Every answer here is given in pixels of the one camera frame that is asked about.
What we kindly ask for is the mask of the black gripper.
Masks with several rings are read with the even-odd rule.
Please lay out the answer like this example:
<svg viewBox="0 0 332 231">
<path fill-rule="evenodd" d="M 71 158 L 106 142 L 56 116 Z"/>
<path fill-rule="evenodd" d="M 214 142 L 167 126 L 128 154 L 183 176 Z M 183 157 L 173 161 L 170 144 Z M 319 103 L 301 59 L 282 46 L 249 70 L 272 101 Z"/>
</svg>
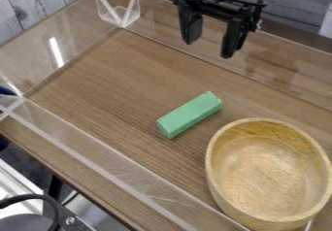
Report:
<svg viewBox="0 0 332 231">
<path fill-rule="evenodd" d="M 261 20 L 265 0 L 174 0 L 179 12 L 182 38 L 191 45 L 202 34 L 202 16 L 228 21 L 228 31 L 222 39 L 221 57 L 232 58 L 242 48 L 248 37 L 248 23 Z"/>
</svg>

